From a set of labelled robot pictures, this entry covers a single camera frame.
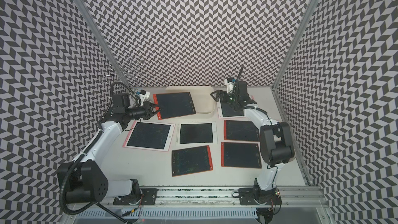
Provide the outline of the pink writing tablet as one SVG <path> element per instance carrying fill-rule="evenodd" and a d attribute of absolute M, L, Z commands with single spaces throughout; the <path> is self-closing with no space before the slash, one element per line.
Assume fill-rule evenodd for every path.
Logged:
<path fill-rule="evenodd" d="M 229 119 L 229 118 L 243 118 L 243 111 L 235 111 L 233 106 L 228 103 L 223 103 L 222 98 L 217 102 L 217 111 L 219 119 Z"/>
<path fill-rule="evenodd" d="M 171 123 L 135 121 L 127 130 L 123 148 L 167 152 L 175 127 Z"/>

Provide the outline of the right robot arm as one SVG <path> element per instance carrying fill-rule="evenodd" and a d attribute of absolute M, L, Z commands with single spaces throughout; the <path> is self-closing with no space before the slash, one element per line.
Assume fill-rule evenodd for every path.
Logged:
<path fill-rule="evenodd" d="M 249 191 L 251 195 L 243 191 L 239 195 L 242 198 L 249 197 L 250 204 L 270 205 L 270 212 L 274 214 L 276 206 L 282 205 L 276 179 L 284 165 L 295 157 L 293 138 L 289 124 L 271 119 L 249 96 L 247 83 L 241 79 L 243 70 L 244 67 L 241 66 L 236 78 L 229 77 L 224 81 L 226 91 L 216 90 L 210 96 L 215 102 L 223 102 L 236 112 L 243 112 L 244 117 L 259 130 L 259 152 L 263 168 Z"/>

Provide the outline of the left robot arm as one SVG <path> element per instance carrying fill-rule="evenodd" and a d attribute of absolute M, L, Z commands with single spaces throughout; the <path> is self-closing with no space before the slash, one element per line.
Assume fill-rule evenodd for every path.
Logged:
<path fill-rule="evenodd" d="M 101 202 L 105 198 L 134 196 L 141 203 L 143 194 L 135 179 L 108 180 L 100 166 L 114 143 L 132 120 L 149 120 L 161 109 L 151 103 L 150 92 L 135 92 L 121 82 L 110 86 L 110 101 L 96 124 L 97 133 L 71 161 L 57 169 L 60 187 L 59 204 L 66 215 L 78 215 L 93 205 L 98 206 L 124 224 L 128 220 L 115 214 Z"/>

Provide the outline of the red writing tablet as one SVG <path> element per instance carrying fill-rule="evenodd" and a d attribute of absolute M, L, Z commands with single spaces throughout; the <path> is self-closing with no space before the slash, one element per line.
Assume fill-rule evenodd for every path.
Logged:
<path fill-rule="evenodd" d="M 197 146 L 172 151 L 172 177 L 213 170 L 210 146 Z"/>
<path fill-rule="evenodd" d="M 261 169 L 259 145 L 254 143 L 221 143 L 221 166 Z"/>
<path fill-rule="evenodd" d="M 153 100 L 160 110 L 159 120 L 195 115 L 196 109 L 190 92 L 154 94 Z"/>

